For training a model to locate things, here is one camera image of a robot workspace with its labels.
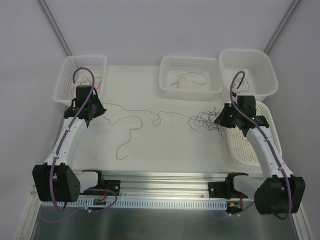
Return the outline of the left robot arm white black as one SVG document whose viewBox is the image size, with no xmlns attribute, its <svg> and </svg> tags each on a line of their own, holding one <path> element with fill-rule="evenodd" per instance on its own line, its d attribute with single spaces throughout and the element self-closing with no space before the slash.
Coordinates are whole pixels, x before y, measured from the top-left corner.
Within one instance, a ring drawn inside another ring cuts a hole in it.
<svg viewBox="0 0 320 240">
<path fill-rule="evenodd" d="M 90 85 L 76 87 L 76 97 L 64 112 L 58 140 L 43 164 L 33 167 L 32 176 L 42 202 L 75 202 L 88 189 L 95 195 L 105 189 L 100 170 L 74 173 L 73 161 L 78 143 L 90 121 L 106 112 L 97 91 Z"/>
</svg>

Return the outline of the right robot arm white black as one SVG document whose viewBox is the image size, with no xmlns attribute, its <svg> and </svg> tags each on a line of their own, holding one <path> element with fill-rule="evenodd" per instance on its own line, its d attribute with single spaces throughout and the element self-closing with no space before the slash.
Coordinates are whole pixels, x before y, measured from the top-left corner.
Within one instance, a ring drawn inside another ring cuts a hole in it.
<svg viewBox="0 0 320 240">
<path fill-rule="evenodd" d="M 301 176 L 295 176 L 282 159 L 268 121 L 263 115 L 257 115 L 255 97 L 239 95 L 237 100 L 225 103 L 214 123 L 241 130 L 257 156 L 264 178 L 259 184 L 247 173 L 229 173 L 220 187 L 220 196 L 230 199 L 242 193 L 254 200 L 261 215 L 275 215 L 282 220 L 297 213 L 306 183 Z"/>
</svg>

